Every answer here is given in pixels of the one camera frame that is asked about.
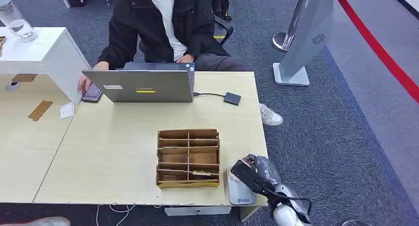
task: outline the yellow label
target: yellow label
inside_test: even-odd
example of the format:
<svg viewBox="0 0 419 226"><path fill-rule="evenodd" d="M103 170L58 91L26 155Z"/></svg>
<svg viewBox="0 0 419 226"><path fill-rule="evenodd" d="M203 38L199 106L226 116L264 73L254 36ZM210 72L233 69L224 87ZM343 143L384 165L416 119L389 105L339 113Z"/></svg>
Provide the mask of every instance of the yellow label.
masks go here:
<svg viewBox="0 0 419 226"><path fill-rule="evenodd" d="M154 90L137 90L137 93L156 93Z"/></svg>

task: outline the laptop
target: laptop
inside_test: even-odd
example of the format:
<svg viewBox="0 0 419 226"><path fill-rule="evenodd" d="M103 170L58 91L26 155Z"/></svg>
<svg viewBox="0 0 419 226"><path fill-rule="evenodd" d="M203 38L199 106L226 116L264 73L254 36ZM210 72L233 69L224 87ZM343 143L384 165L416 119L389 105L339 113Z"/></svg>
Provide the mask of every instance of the laptop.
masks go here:
<svg viewBox="0 0 419 226"><path fill-rule="evenodd" d="M192 102L194 63L135 63L120 70L83 70L113 102Z"/></svg>

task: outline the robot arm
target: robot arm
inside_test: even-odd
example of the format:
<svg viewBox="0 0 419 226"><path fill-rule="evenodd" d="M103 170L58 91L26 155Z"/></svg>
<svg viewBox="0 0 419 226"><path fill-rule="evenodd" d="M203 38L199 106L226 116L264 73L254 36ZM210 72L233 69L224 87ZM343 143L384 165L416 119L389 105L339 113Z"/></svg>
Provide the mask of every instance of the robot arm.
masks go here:
<svg viewBox="0 0 419 226"><path fill-rule="evenodd" d="M266 196L277 226L311 226L311 201L282 184L276 167L266 157L249 154L234 164L231 173L253 192ZM309 202L307 210L303 201Z"/></svg>

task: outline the white t-shirt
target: white t-shirt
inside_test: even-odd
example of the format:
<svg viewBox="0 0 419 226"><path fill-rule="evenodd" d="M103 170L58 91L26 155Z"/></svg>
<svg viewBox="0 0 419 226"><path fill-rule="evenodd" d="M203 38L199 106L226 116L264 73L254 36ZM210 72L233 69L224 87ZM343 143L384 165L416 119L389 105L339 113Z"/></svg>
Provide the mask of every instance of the white t-shirt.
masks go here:
<svg viewBox="0 0 419 226"><path fill-rule="evenodd" d="M174 0L151 0L163 17L163 24L166 30L166 36L169 38L170 46L173 48L173 58L177 61L186 52L187 48L174 36L173 16Z"/></svg>

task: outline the white device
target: white device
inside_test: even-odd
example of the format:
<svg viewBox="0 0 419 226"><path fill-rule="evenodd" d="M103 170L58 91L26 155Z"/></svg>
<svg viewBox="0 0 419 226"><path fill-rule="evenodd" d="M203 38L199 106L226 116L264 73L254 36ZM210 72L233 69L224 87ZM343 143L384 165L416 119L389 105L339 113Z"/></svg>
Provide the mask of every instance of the white device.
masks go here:
<svg viewBox="0 0 419 226"><path fill-rule="evenodd" d="M256 194L227 169L228 200L232 205L251 205L255 203Z"/></svg>
<svg viewBox="0 0 419 226"><path fill-rule="evenodd" d="M275 83L278 85L309 85L305 65L323 49L332 32L334 0L303 1L298 5L306 5L305 15L292 34L291 46L281 63L273 64ZM300 11L301 9L296 9L295 12L300 13Z"/></svg>

